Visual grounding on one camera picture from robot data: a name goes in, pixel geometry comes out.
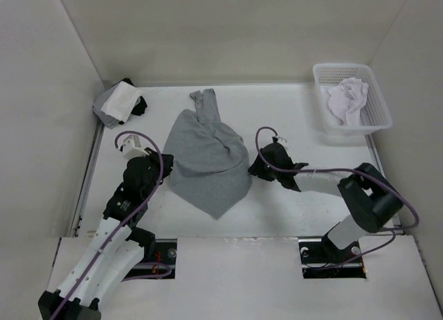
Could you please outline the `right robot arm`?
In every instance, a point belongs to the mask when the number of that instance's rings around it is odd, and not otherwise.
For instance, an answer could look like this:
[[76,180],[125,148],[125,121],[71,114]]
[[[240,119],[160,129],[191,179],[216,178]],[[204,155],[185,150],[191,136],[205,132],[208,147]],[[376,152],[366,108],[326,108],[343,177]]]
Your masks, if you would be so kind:
[[261,148],[250,175],[277,181],[295,192],[316,192],[340,197],[348,216],[323,235],[318,247],[328,261],[337,261],[346,249],[365,235],[378,233],[406,204],[398,192],[370,163],[356,169],[309,169],[307,163],[294,163],[277,141]]

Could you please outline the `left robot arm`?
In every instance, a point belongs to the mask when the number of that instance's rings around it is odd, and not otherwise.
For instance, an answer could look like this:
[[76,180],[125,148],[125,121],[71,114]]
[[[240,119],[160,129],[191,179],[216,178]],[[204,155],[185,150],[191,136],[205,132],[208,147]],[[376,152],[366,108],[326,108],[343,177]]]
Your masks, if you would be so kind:
[[43,319],[100,319],[104,302],[134,266],[153,260],[156,236],[137,224],[147,201],[172,172],[173,159],[150,152],[127,162],[82,258],[54,291],[40,296]]

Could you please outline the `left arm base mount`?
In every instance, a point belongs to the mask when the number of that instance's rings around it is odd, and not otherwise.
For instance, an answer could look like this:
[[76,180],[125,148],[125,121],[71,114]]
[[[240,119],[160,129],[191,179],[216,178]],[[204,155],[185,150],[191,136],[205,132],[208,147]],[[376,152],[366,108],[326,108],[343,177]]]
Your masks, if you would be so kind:
[[155,248],[152,251],[148,251],[144,258],[129,271],[123,280],[174,279],[177,249],[177,239],[156,240]]

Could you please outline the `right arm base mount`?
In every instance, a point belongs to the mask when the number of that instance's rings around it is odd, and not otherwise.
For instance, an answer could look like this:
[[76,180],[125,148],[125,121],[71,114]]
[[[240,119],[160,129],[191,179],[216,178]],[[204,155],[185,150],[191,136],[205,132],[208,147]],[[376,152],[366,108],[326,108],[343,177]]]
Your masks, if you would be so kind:
[[359,258],[350,261],[361,253],[358,241],[342,250],[329,249],[320,238],[299,239],[298,246],[302,276],[305,279],[366,279],[363,260]]

